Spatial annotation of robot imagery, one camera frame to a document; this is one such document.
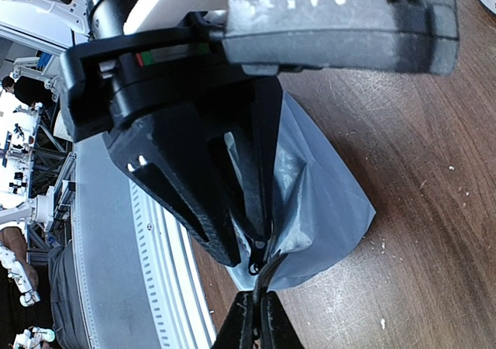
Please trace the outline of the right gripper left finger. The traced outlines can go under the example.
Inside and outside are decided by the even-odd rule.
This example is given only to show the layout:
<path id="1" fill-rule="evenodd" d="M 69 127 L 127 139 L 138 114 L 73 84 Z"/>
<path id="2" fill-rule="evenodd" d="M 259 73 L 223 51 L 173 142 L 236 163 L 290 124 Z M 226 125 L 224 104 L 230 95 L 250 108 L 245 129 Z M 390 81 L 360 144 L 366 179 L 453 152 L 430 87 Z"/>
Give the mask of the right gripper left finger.
<path id="1" fill-rule="evenodd" d="M 211 349 L 253 348 L 254 302 L 252 292 L 239 292 Z"/>

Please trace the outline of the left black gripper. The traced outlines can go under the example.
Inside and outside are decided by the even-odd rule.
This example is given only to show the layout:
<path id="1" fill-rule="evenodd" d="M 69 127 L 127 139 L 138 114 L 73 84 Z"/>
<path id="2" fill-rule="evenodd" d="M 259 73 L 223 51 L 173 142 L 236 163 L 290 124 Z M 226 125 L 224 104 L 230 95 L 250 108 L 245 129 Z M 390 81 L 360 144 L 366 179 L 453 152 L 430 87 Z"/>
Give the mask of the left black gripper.
<path id="1" fill-rule="evenodd" d="M 191 28 L 159 29 L 79 44 L 60 57 L 64 86 L 60 110 L 75 143 L 100 133 L 127 130 L 140 117 L 167 106 L 234 91 L 224 107 L 237 158 L 228 158 L 224 199 L 252 244 L 265 244 L 273 222 L 274 161 L 281 116 L 278 68 L 229 60 L 227 42 L 208 54 L 147 60 L 153 50 L 201 44 Z M 151 133 L 129 139 L 137 163 L 132 180 L 176 216 L 220 264 L 240 263 L 229 211 L 206 142 Z"/>

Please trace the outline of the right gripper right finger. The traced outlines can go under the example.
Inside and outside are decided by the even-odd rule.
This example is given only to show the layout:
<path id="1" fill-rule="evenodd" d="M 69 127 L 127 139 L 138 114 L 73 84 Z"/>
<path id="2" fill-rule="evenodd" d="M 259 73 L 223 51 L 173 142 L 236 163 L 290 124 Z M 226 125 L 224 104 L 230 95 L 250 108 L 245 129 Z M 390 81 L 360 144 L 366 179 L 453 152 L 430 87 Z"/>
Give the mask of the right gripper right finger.
<path id="1" fill-rule="evenodd" d="M 259 337 L 261 348 L 302 348 L 276 292 L 265 292 L 261 296 Z"/>

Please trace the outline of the grey zipper pouch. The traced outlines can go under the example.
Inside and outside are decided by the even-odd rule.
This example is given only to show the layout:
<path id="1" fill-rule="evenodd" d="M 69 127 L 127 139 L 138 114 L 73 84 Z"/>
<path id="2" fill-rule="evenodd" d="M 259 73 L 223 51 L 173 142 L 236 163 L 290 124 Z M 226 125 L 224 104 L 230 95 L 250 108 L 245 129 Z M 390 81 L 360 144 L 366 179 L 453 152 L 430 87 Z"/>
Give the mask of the grey zipper pouch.
<path id="1" fill-rule="evenodd" d="M 294 288 L 351 253 L 376 211 L 308 113 L 282 98 L 268 256 L 285 255 L 270 289 Z"/>

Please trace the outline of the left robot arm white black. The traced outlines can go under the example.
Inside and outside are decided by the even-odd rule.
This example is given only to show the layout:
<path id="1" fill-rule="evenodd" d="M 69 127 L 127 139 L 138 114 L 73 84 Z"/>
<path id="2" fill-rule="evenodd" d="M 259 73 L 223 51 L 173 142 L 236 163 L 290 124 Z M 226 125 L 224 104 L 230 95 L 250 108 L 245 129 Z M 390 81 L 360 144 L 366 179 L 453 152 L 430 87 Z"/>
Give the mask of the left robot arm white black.
<path id="1" fill-rule="evenodd" d="M 138 0 L 87 0 L 92 40 L 61 59 L 60 108 L 76 142 L 101 134 L 114 165 L 219 263 L 269 259 L 282 106 L 275 77 L 230 64 L 199 13 L 125 34 Z"/>

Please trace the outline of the person in background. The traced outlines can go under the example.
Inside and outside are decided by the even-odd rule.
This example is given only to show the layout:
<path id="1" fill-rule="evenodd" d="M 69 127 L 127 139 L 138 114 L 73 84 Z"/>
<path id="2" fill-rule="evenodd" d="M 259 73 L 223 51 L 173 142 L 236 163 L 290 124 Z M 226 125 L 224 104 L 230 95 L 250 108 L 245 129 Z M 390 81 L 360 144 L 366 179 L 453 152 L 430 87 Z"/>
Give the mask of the person in background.
<path id="1" fill-rule="evenodd" d="M 42 81 L 33 78 L 20 77 L 15 81 L 10 76 L 2 79 L 2 88 L 13 94 L 21 103 L 33 108 L 36 103 L 42 103 L 44 107 L 52 109 L 56 103 L 53 101 L 53 93 L 45 88 Z M 28 281 L 34 289 L 37 289 L 39 278 L 36 270 L 27 263 L 27 245 L 23 239 L 22 232 L 17 226 L 8 226 L 1 231 L 1 242 L 14 252 L 16 260 L 22 265 Z M 7 296 L 13 301 L 15 290 L 7 287 L 7 278 L 1 277 L 1 296 Z M 1 345 L 11 342 L 18 330 L 22 330 L 21 312 L 16 313 L 17 305 L 13 301 L 11 306 L 6 302 L 1 303 Z"/>

